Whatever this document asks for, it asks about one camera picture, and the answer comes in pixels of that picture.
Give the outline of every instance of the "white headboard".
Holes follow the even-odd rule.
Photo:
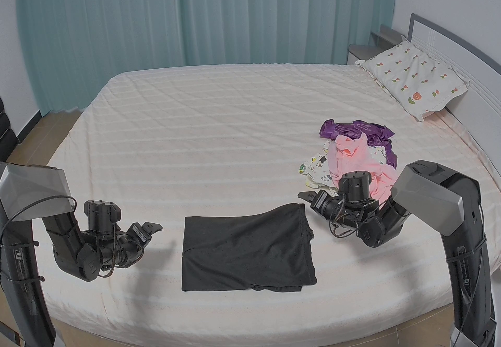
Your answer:
[[[447,62],[468,91],[447,109],[468,129],[501,173],[501,65],[472,44],[417,14],[410,16],[408,40],[429,56]]]

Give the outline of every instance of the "floor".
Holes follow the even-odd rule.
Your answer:
[[[44,116],[23,143],[16,147],[8,162],[46,165],[79,116],[79,111],[49,113]],[[452,306],[448,305],[372,336],[330,347],[448,347],[453,319]],[[0,321],[18,331],[1,291]],[[124,346],[124,344],[97,337],[57,320],[54,320],[54,325],[61,331],[66,347]],[[12,347],[15,344],[0,334],[0,347],[4,346]]]

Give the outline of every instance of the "pillowcase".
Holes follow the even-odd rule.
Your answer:
[[[420,122],[467,91],[466,84],[452,68],[435,61],[407,40],[359,65]]]

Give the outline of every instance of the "curtain fold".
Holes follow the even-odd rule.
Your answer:
[[[17,0],[41,113],[84,108],[124,71],[346,62],[391,25],[394,0]]]

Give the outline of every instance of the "white bed sheet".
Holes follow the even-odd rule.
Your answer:
[[[167,68],[111,79],[60,145],[87,228],[85,200],[122,209],[120,225],[158,222],[143,259],[86,283],[57,268],[35,221],[52,316],[142,346],[321,346],[381,331],[451,302],[438,233],[416,217],[367,248],[337,240],[307,207],[318,282],[298,293],[181,291],[184,217],[235,216],[301,202],[297,170],[323,121],[363,119],[395,132],[400,172],[417,159],[481,185],[491,269],[501,264],[501,194],[476,154],[437,115],[418,123],[356,66],[255,64]]]

